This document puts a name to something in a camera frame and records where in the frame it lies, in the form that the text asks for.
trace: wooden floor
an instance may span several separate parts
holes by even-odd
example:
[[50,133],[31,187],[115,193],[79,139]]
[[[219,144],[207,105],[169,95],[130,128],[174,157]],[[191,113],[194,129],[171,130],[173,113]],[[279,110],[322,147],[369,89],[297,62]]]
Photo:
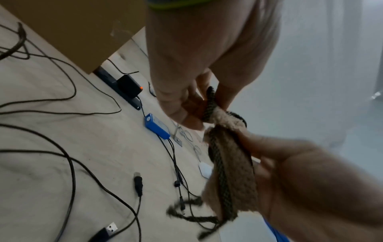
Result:
[[[14,30],[17,19],[0,7],[0,24]],[[24,26],[28,38],[48,55],[66,59],[30,28]],[[0,46],[11,47],[17,35],[0,28]],[[27,44],[31,53],[38,50]],[[139,95],[145,113],[152,112],[171,131],[174,125],[161,111],[157,100],[149,94],[147,60],[132,42],[130,54],[123,61],[119,55],[112,60],[123,71],[139,70],[132,75],[144,87]],[[77,95],[68,101],[17,104],[1,111],[36,109],[54,112],[113,112],[118,107],[109,97],[98,92],[71,67],[59,63],[68,72],[77,87]],[[109,63],[103,64],[110,73],[121,76]],[[70,156],[82,161],[98,179],[135,209],[138,198],[133,188],[133,174],[140,172],[144,195],[139,213],[143,242],[197,241],[201,231],[195,224],[169,218],[165,211],[177,201],[179,195],[173,187],[176,177],[167,151],[157,136],[144,127],[141,111],[135,110],[95,75],[86,75],[98,88],[113,96],[122,112],[113,115],[1,115],[0,123],[13,124],[36,130],[61,145]],[[69,79],[48,59],[32,57],[30,60],[6,58],[0,62],[0,104],[42,98],[63,98],[73,93]],[[193,143],[178,135],[184,147],[176,146],[177,162],[185,175],[191,192],[200,194],[206,180],[200,175],[198,159],[193,151],[202,150],[200,159],[210,163],[206,146],[195,133]],[[38,149],[60,152],[56,147],[32,134],[0,129],[0,149]],[[111,222],[119,228],[127,225],[132,213],[114,198],[103,192],[78,165],[76,196],[69,223],[61,241],[87,241],[93,234]],[[187,192],[182,189],[184,198]],[[68,162],[48,154],[0,154],[0,234],[6,242],[53,241],[63,222],[71,195],[71,176]],[[196,215],[211,215],[207,208],[195,210]],[[113,241],[138,242],[138,229],[134,224]],[[215,234],[208,241],[219,241]]]

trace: blue box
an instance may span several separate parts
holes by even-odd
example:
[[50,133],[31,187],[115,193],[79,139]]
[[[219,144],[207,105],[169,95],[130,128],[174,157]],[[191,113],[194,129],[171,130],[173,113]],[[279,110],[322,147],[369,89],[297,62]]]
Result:
[[158,134],[164,140],[170,138],[168,127],[151,113],[145,117],[145,127]]

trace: brown box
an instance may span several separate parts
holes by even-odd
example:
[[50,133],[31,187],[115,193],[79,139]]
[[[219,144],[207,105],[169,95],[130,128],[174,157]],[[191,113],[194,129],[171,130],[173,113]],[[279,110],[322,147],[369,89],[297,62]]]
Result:
[[0,0],[0,4],[86,73],[145,25],[144,0]]

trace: usb cable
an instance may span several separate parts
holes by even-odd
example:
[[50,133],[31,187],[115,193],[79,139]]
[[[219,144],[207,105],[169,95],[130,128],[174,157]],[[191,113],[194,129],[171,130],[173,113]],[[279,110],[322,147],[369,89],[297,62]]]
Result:
[[[140,173],[135,172],[134,173],[134,189],[136,190],[136,193],[138,197],[140,198],[138,202],[138,208],[137,208],[137,216],[138,212],[140,211],[141,207],[141,197],[142,197],[142,188],[144,187],[142,184],[142,177]],[[102,228],[100,231],[98,231],[90,240],[89,242],[106,242],[110,240],[111,238],[119,235],[120,233],[127,230],[135,221],[137,217],[134,217],[134,219],[123,229],[120,229],[119,231],[116,224],[113,222],[110,225],[106,226],[105,228]]]

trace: knitted fabric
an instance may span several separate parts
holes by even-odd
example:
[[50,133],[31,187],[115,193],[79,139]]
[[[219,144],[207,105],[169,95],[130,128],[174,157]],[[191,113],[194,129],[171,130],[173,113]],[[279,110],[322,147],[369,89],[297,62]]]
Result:
[[233,221],[239,211],[257,211],[257,188],[255,173],[250,153],[237,139],[235,130],[246,127],[246,122],[239,115],[226,112],[214,101],[213,88],[207,90],[207,107],[202,121],[215,124],[205,131],[203,140],[209,144],[209,157],[214,168],[202,196],[185,201],[187,204],[201,206],[207,204],[216,217],[186,217],[176,209],[179,203],[170,206],[169,216],[190,222],[213,222],[214,229],[202,232],[198,239],[205,239],[222,227],[227,221]]

